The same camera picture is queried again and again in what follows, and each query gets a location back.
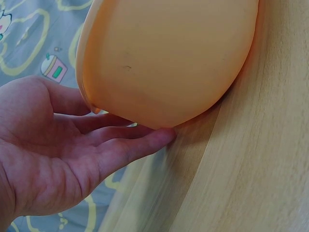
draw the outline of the finger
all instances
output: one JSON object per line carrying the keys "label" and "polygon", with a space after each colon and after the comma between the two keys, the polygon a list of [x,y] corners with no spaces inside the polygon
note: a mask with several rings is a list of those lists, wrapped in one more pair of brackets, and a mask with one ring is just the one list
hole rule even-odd
{"label": "finger", "polygon": [[87,138],[94,146],[111,140],[111,139],[137,139],[141,138],[153,130],[144,126],[136,127],[104,127],[98,130],[94,130],[89,133]]}
{"label": "finger", "polygon": [[154,154],[176,137],[173,129],[160,129],[138,139],[114,139],[98,147],[97,162],[102,178],[131,162]]}
{"label": "finger", "polygon": [[65,87],[43,78],[38,80],[46,86],[55,113],[77,116],[90,113],[79,89]]}
{"label": "finger", "polygon": [[90,133],[91,131],[103,128],[103,127],[125,127],[133,124],[133,122],[123,119],[121,117],[112,114],[101,114],[91,116],[72,116],[70,120],[74,123],[77,129],[82,134]]}

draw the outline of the blue bedsheet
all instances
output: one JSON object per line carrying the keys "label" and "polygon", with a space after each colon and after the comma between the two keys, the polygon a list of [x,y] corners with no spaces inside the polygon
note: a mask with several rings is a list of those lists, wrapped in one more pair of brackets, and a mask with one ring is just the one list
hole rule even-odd
{"label": "blue bedsheet", "polygon": [[[40,75],[77,87],[76,45],[92,0],[0,0],[0,85]],[[108,177],[78,206],[45,217],[19,217],[9,232],[97,231],[124,173]]]}

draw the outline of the light wood surface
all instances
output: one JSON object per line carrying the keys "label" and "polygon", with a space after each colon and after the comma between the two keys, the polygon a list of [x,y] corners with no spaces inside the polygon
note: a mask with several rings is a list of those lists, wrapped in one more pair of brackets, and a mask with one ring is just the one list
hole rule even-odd
{"label": "light wood surface", "polygon": [[178,131],[128,166],[101,232],[309,231],[309,1],[260,0],[236,82]]}

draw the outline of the orange plastic container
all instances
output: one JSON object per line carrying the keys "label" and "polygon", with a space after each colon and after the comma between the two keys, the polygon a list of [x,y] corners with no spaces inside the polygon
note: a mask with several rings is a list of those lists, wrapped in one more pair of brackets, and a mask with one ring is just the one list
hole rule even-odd
{"label": "orange plastic container", "polygon": [[94,0],[76,78],[94,113],[158,129],[208,110],[250,50],[258,0]]}

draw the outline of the yellow outline pattern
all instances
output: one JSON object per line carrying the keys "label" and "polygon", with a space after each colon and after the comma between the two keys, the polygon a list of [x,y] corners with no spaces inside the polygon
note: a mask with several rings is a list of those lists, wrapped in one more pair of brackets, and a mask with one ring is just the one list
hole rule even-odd
{"label": "yellow outline pattern", "polygon": [[34,228],[34,227],[31,225],[30,216],[26,216],[26,219],[27,219],[28,229],[30,230],[30,232],[41,232],[41,231],[39,231],[39,229]]}
{"label": "yellow outline pattern", "polygon": [[42,15],[43,16],[43,31],[42,31],[42,36],[39,40],[39,42],[37,43],[37,45],[34,47],[31,55],[28,57],[28,59],[20,66],[16,67],[16,68],[9,68],[3,59],[3,55],[5,54],[5,52],[7,51],[7,43],[4,41],[5,38],[7,38],[7,36],[5,38],[3,38],[3,50],[0,53],[0,68],[2,69],[2,71],[9,75],[9,76],[17,76],[19,75],[23,70],[25,70],[29,64],[35,59],[35,57],[37,56],[37,54],[40,52],[41,48],[43,47],[43,44],[46,40],[46,36],[47,36],[47,32],[49,29],[49,23],[50,23],[50,17],[49,17],[49,13],[43,9],[37,9],[35,12],[33,12],[32,14],[28,15],[26,18],[17,18],[15,20],[12,21],[11,25],[17,22],[25,22],[31,18],[33,18],[36,14]]}
{"label": "yellow outline pattern", "polygon": [[91,195],[86,197],[85,201],[88,203],[88,209],[89,209],[88,223],[85,232],[92,232],[95,229],[97,222],[97,206],[94,203]]}
{"label": "yellow outline pattern", "polygon": [[113,182],[113,177],[114,177],[115,173],[109,175],[105,180],[104,180],[104,184],[106,187],[110,188],[110,189],[114,189],[114,190],[118,190],[119,184],[120,182]]}
{"label": "yellow outline pattern", "polygon": [[60,11],[79,11],[82,9],[87,8],[88,6],[90,6],[92,4],[93,0],[89,0],[88,2],[84,3],[81,6],[64,6],[62,5],[62,0],[56,0],[58,9]]}
{"label": "yellow outline pattern", "polygon": [[70,47],[69,47],[69,61],[70,61],[70,64],[73,68],[75,68],[75,62],[76,62],[76,51],[75,51],[75,48],[78,44],[78,40],[79,40],[79,36],[81,35],[81,32],[82,32],[82,29],[83,29],[83,23],[80,25],[80,27],[77,29],[74,37],[73,37],[73,40],[70,44]]}
{"label": "yellow outline pattern", "polygon": [[14,222],[11,223],[11,226],[14,228],[15,232],[19,232],[19,229]]}

